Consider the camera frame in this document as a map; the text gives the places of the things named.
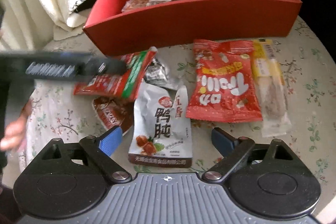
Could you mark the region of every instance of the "triangular hole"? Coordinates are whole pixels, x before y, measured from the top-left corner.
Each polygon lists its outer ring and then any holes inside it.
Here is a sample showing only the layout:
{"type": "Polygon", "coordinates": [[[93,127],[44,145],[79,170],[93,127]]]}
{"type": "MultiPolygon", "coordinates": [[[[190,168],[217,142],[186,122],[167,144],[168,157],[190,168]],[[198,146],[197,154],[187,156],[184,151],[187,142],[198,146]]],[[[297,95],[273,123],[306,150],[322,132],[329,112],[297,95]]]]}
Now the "triangular hole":
{"type": "Polygon", "coordinates": [[[53,144],[49,147],[47,152],[44,153],[42,160],[53,160],[53,159],[60,159],[61,158],[61,152],[58,148],[57,144],[53,144]]]}
{"type": "Polygon", "coordinates": [[[293,160],[293,157],[282,145],[277,146],[274,158],[278,160],[293,160]]]}

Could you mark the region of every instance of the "red snack bag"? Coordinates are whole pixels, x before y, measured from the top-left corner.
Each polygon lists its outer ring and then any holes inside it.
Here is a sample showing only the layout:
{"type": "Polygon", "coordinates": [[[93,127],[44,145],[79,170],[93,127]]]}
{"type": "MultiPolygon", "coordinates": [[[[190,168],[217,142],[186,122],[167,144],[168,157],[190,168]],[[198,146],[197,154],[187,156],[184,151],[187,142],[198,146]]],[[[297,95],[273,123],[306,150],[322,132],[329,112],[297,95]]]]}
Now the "red snack bag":
{"type": "Polygon", "coordinates": [[[194,41],[197,83],[186,117],[214,122],[261,121],[249,53],[252,41],[194,41]]]}
{"type": "Polygon", "coordinates": [[[117,97],[134,102],[145,71],[156,52],[157,49],[151,47],[148,51],[120,56],[119,59],[127,63],[125,74],[96,76],[88,84],[76,84],[73,94],[117,97]]]}
{"type": "Polygon", "coordinates": [[[120,126],[124,135],[133,125],[133,103],[117,98],[98,97],[92,101],[92,106],[106,130],[120,126]]]}

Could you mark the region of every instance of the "yellow and clear package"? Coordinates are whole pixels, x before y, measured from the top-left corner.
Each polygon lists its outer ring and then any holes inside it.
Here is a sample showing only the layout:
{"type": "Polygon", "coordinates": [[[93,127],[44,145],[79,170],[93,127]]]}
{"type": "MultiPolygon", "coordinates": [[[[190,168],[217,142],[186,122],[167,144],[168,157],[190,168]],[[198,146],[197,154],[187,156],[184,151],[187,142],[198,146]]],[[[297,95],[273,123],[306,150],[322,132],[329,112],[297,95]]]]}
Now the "yellow and clear package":
{"type": "Polygon", "coordinates": [[[284,80],[275,59],[271,39],[255,39],[252,69],[259,90],[263,137],[285,135],[291,128],[288,117],[284,80]]]}

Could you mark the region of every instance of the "blue gripper pad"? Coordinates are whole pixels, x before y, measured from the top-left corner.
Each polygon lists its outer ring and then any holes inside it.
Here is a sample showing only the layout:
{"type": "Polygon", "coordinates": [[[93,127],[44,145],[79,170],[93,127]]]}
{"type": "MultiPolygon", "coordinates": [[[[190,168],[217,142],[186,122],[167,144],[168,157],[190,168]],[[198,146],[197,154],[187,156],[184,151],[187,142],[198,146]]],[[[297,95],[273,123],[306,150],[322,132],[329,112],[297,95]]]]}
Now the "blue gripper pad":
{"type": "Polygon", "coordinates": [[[113,152],[118,148],[123,139],[121,127],[115,126],[106,131],[98,138],[99,148],[107,156],[111,157],[113,152]]]}

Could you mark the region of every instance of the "human hand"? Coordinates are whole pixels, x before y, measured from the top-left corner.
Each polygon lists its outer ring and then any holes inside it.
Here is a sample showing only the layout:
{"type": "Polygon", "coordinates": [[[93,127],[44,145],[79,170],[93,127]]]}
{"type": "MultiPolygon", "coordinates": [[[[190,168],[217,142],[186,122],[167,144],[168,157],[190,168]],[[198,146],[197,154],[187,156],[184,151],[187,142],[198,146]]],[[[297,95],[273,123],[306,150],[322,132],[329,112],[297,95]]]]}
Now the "human hand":
{"type": "Polygon", "coordinates": [[[0,150],[22,150],[26,145],[26,123],[32,113],[32,102],[29,100],[23,107],[19,118],[11,122],[5,129],[3,139],[0,141],[0,150]]]}

